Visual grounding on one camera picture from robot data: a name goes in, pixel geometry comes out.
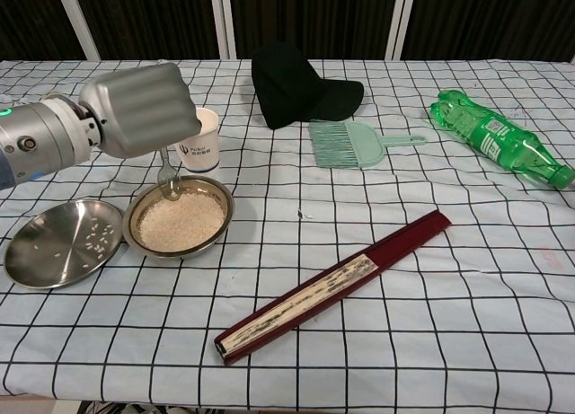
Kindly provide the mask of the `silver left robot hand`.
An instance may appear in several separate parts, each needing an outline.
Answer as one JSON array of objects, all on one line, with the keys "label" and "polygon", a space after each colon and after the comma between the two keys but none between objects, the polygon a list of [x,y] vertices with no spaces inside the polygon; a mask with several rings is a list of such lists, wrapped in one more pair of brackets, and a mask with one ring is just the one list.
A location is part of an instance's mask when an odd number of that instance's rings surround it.
[{"label": "silver left robot hand", "polygon": [[101,150],[132,158],[201,131],[196,106],[174,63],[100,75],[82,88],[79,103],[97,120]]}]

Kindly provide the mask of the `metal spoon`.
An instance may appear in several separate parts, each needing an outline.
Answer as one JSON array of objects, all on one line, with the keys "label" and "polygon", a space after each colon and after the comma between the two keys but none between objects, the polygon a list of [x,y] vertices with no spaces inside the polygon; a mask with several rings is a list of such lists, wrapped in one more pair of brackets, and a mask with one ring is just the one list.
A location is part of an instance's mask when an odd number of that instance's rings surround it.
[{"label": "metal spoon", "polygon": [[181,196],[179,173],[171,165],[168,149],[166,147],[160,148],[159,153],[162,167],[157,174],[157,184],[165,199],[176,201]]}]

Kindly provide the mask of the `white paper cup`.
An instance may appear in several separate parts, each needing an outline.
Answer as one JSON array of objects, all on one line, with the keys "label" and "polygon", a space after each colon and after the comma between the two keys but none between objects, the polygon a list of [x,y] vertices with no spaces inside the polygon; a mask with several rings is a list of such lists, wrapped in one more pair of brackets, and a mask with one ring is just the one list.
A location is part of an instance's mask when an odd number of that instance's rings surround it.
[{"label": "white paper cup", "polygon": [[201,124],[200,132],[176,144],[175,150],[189,172],[210,172],[219,164],[219,117],[207,108],[197,108],[196,114]]}]

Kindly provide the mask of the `white rice heap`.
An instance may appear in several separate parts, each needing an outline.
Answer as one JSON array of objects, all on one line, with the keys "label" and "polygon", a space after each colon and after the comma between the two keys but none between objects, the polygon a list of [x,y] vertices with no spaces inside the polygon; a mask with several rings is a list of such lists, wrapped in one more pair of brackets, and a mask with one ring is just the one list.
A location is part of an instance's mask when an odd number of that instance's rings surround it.
[{"label": "white rice heap", "polygon": [[224,211],[214,198],[182,193],[178,200],[162,198],[154,203],[144,212],[137,232],[149,250],[185,251],[216,234],[224,221]]}]

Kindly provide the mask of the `metal bowl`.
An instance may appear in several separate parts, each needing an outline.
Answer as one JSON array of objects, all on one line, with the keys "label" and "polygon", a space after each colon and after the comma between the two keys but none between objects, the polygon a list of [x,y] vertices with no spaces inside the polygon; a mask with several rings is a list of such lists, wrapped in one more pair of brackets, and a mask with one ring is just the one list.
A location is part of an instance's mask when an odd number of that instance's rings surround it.
[{"label": "metal bowl", "polygon": [[213,245],[230,225],[234,214],[234,199],[230,191],[219,181],[203,176],[184,176],[180,182],[182,193],[199,193],[208,195],[216,200],[225,214],[225,221],[216,234],[192,249],[177,252],[160,252],[149,250],[137,232],[137,226],[144,212],[158,200],[164,198],[160,187],[153,186],[145,189],[129,205],[123,219],[123,234],[128,244],[145,255],[163,259],[188,258],[198,255]]}]

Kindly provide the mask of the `mint green hand brush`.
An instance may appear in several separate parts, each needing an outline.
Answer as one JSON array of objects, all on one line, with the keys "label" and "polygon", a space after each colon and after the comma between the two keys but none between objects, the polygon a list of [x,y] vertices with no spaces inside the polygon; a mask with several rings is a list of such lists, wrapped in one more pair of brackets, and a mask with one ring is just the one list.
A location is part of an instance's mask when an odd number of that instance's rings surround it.
[{"label": "mint green hand brush", "polygon": [[388,147],[425,145],[424,136],[382,136],[356,121],[313,121],[309,124],[314,160],[318,167],[364,169],[378,165]]}]

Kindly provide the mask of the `black baseball cap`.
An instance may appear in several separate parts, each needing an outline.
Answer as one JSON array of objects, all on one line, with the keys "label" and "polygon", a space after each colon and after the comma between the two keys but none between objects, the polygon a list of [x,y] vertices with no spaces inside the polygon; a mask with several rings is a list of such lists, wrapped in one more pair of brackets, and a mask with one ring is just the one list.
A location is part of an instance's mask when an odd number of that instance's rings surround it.
[{"label": "black baseball cap", "polygon": [[280,41],[253,53],[252,82],[272,130],[293,122],[348,119],[364,97],[362,83],[320,77],[297,47]]}]

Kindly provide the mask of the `shallow metal plate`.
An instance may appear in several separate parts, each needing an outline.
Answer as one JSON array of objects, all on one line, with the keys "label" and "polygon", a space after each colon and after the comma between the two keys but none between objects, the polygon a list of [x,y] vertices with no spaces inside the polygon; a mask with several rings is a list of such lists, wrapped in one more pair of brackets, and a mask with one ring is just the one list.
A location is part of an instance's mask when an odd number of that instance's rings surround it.
[{"label": "shallow metal plate", "polygon": [[33,217],[9,242],[4,270],[16,284],[50,289],[103,267],[122,242],[123,213],[110,203],[78,199]]}]

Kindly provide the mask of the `folded dark red fan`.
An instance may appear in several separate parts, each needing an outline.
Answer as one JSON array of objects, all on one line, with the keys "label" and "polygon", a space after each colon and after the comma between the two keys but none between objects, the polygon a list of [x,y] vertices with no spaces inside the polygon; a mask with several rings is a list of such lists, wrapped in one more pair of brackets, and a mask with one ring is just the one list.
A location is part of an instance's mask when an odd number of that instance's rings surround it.
[{"label": "folded dark red fan", "polygon": [[247,316],[214,339],[226,366],[352,294],[451,225],[435,210],[331,266]]}]

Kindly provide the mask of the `white black-checked tablecloth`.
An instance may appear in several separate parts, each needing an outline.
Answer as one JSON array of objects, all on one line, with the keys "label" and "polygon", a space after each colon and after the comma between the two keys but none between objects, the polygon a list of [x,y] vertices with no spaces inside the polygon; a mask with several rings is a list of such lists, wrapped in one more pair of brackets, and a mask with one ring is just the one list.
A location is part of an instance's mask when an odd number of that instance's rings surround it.
[{"label": "white black-checked tablecloth", "polygon": [[[575,188],[503,171],[429,124],[460,89],[534,131],[575,167],[575,65],[318,60],[364,84],[356,119],[413,134],[374,169],[316,167],[307,128],[266,127],[241,61],[182,61],[198,105],[220,118],[214,177],[234,219],[206,253],[156,260],[127,245],[69,287],[28,290],[4,250],[48,208],[119,208],[159,159],[94,153],[0,192],[0,397],[362,414],[575,414]],[[450,227],[351,296],[233,366],[215,337],[273,298],[439,210]]]}]

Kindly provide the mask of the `green plastic bottle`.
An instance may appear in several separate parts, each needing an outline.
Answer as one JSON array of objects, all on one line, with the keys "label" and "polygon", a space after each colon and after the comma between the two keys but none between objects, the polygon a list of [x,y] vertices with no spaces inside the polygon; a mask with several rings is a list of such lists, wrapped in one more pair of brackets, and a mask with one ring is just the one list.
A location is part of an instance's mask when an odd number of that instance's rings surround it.
[{"label": "green plastic bottle", "polygon": [[498,112],[472,101],[464,92],[444,90],[430,105],[434,124],[500,167],[564,189],[575,169],[559,163],[537,135]]}]

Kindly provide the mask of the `white frame post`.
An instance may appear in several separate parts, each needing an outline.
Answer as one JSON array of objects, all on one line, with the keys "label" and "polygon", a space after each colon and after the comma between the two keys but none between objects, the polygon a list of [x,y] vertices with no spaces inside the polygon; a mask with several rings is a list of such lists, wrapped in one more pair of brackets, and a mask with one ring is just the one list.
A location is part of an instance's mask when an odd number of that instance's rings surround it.
[{"label": "white frame post", "polygon": [[221,59],[237,59],[232,2],[211,0],[211,3],[219,56]]},{"label": "white frame post", "polygon": [[66,16],[70,21],[80,47],[88,61],[100,61],[100,53],[96,47],[93,35],[85,19],[84,12],[78,0],[60,0]]},{"label": "white frame post", "polygon": [[385,48],[385,60],[400,60],[414,0],[395,0]]}]

